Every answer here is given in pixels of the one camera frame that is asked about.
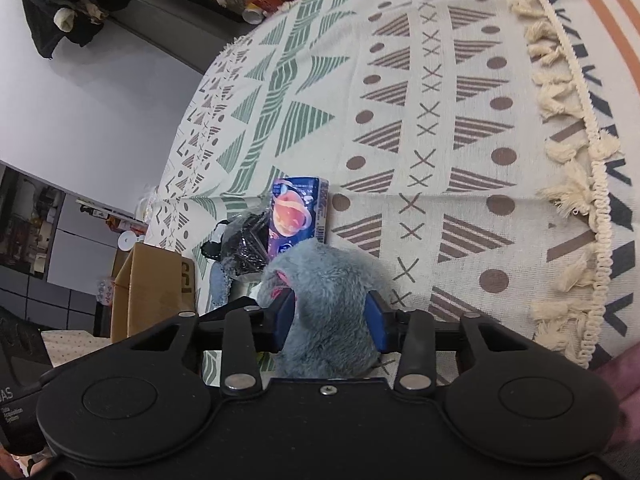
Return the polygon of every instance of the pink plush inner ear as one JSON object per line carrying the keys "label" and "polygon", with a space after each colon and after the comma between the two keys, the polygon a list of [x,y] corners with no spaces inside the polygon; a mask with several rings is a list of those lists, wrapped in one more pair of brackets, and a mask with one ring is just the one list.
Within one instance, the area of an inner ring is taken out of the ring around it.
{"label": "pink plush inner ear", "polygon": [[[278,277],[284,282],[284,284],[293,289],[291,284],[289,283],[289,279],[287,278],[287,275],[284,272],[281,272],[280,270],[276,270],[276,272],[278,273]],[[283,289],[286,288],[284,286],[277,286],[275,287],[272,291],[271,291],[271,299],[275,300],[280,293],[283,291]]]}

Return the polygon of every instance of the brown triangle pattern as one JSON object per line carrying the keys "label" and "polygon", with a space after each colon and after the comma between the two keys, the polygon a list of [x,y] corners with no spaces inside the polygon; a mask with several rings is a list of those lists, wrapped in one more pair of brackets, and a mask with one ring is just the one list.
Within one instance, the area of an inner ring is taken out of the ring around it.
{"label": "brown triangle pattern", "polygon": [[398,16],[396,19],[380,27],[374,36],[405,36],[409,37],[409,18],[406,14]]}
{"label": "brown triangle pattern", "polygon": [[441,237],[438,263],[513,244],[507,238],[450,215],[444,215]]}
{"label": "brown triangle pattern", "polygon": [[380,148],[381,150],[387,150],[388,152],[398,152],[400,146],[400,130],[402,129],[402,121],[396,121],[395,123],[387,124],[381,128],[377,128],[361,137],[358,137],[354,142],[360,144],[366,144],[367,146],[373,146]]}
{"label": "brown triangle pattern", "polygon": [[504,79],[488,79],[485,77],[465,77],[459,75],[456,79],[456,101],[464,101],[491,88],[498,88],[501,84],[508,83]]}
{"label": "brown triangle pattern", "polygon": [[546,260],[548,262],[552,262],[553,260],[562,258],[562,256],[566,256],[567,254],[584,247],[586,244],[590,244],[595,239],[596,238],[594,232],[589,229],[588,231],[583,232],[581,235],[578,235],[575,238],[571,238],[570,240],[562,242],[555,247],[551,247],[546,252]]}
{"label": "brown triangle pattern", "polygon": [[466,193],[469,191],[486,191],[488,189],[500,189],[511,186],[515,186],[515,184],[472,173],[471,171],[460,170],[460,168],[451,168],[447,191]]}
{"label": "brown triangle pattern", "polygon": [[205,112],[201,113],[196,117],[196,120],[193,121],[193,124],[202,124],[202,120],[204,119]]}
{"label": "brown triangle pattern", "polygon": [[193,160],[195,159],[195,155],[190,155],[187,158],[185,158],[182,162],[183,166],[186,166],[187,168],[191,169],[191,167],[193,166]]}
{"label": "brown triangle pattern", "polygon": [[187,180],[188,179],[189,179],[189,177],[185,177],[180,182],[176,182],[175,183],[176,187],[179,187],[181,191],[184,191],[184,186],[185,186],[185,184],[187,184]]}
{"label": "brown triangle pattern", "polygon": [[470,57],[480,54],[488,48],[498,44],[500,44],[499,41],[453,40],[453,51],[456,54],[456,64],[462,63]]}
{"label": "brown triangle pattern", "polygon": [[465,27],[465,25],[469,25],[469,23],[492,18],[495,14],[482,12],[481,10],[465,9],[464,7],[449,6],[449,16],[451,18],[451,27],[455,30],[460,27]]}
{"label": "brown triangle pattern", "polygon": [[466,301],[456,298],[453,294],[449,294],[437,286],[431,289],[431,299],[427,312],[438,321],[450,322],[459,321],[460,318],[468,312],[475,312],[476,314],[485,316],[485,314],[476,309],[476,307],[469,305]]}
{"label": "brown triangle pattern", "polygon": [[409,47],[391,52],[386,56],[373,60],[370,65],[387,66],[389,68],[399,68],[400,70],[409,70],[411,51]]}
{"label": "brown triangle pattern", "polygon": [[382,238],[382,215],[377,214],[332,230],[340,238],[356,244],[371,256],[380,257],[380,239]]}
{"label": "brown triangle pattern", "polygon": [[391,105],[404,106],[406,98],[407,81],[396,83],[395,85],[385,86],[368,94],[360,96],[362,99],[370,99],[372,101],[380,101]]}
{"label": "brown triangle pattern", "polygon": [[456,116],[453,127],[453,149],[459,150],[463,146],[473,144],[476,140],[499,134],[513,128],[510,124],[494,123],[483,119]]}
{"label": "brown triangle pattern", "polygon": [[383,171],[382,173],[352,180],[342,184],[342,187],[356,193],[384,193],[391,186],[393,177],[394,170]]}

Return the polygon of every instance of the cream tassel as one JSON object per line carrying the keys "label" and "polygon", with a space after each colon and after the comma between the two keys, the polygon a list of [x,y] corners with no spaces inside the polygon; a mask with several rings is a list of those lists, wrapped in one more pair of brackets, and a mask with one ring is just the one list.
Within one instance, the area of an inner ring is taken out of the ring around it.
{"label": "cream tassel", "polygon": [[589,229],[594,233],[598,232],[598,223],[596,221],[596,206],[593,204],[589,207]]}
{"label": "cream tassel", "polygon": [[575,160],[569,161],[562,168],[566,174],[566,183],[545,187],[536,194],[554,202],[558,214],[563,218],[567,218],[571,213],[589,214],[593,195],[587,173]]}
{"label": "cream tassel", "polygon": [[551,52],[542,56],[540,58],[540,63],[542,63],[542,65],[544,66],[551,66],[561,57],[564,57],[564,50],[562,49],[562,46],[558,45],[556,46],[555,50],[552,50]]}
{"label": "cream tassel", "polygon": [[524,37],[527,40],[527,43],[536,43],[542,38],[547,38],[549,40],[558,39],[554,26],[547,20],[539,20],[529,25],[525,30]]}
{"label": "cream tassel", "polygon": [[560,332],[564,328],[561,321],[541,323],[536,330],[533,341],[549,350],[565,350],[569,344],[569,336]]}
{"label": "cream tassel", "polygon": [[553,49],[542,43],[533,43],[527,47],[527,52],[529,53],[529,57],[539,57],[550,54],[553,52]]}
{"label": "cream tassel", "polygon": [[579,105],[565,105],[556,100],[557,97],[564,97],[571,93],[573,89],[573,83],[542,85],[540,92],[538,92],[538,106],[540,107],[540,115],[545,121],[553,116],[562,114],[571,115],[578,119],[583,117],[584,113]]}
{"label": "cream tassel", "polygon": [[577,144],[555,142],[552,139],[547,139],[545,141],[545,153],[551,160],[564,164],[570,160],[574,160],[575,156],[578,154],[578,150],[587,146],[588,143],[589,141],[586,139],[581,140]]}
{"label": "cream tassel", "polygon": [[534,72],[531,76],[536,85],[570,83],[574,78],[571,74],[553,74],[551,72]]}
{"label": "cream tassel", "polygon": [[589,155],[593,160],[604,160],[620,150],[620,139],[607,130],[600,130],[600,139],[591,143]]}
{"label": "cream tassel", "polygon": [[531,7],[532,0],[511,0],[509,8],[511,12],[525,18],[543,18],[546,16],[545,11],[542,9],[534,9]]}
{"label": "cream tassel", "polygon": [[560,276],[556,278],[554,282],[554,288],[558,292],[569,292],[575,285],[581,283],[579,286],[587,286],[593,283],[595,273],[593,271],[588,272],[588,265],[593,253],[595,251],[595,244],[588,244],[584,248],[584,253],[562,271]]}

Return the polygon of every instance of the stuffed animal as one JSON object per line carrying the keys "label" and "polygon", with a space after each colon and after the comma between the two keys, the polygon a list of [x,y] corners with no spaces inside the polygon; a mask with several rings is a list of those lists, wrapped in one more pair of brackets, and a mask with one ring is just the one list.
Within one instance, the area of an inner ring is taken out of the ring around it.
{"label": "stuffed animal", "polygon": [[264,269],[257,302],[267,307],[286,287],[296,314],[274,357],[279,377],[337,379],[365,374],[379,354],[364,319],[367,292],[382,277],[367,256],[304,240]]}

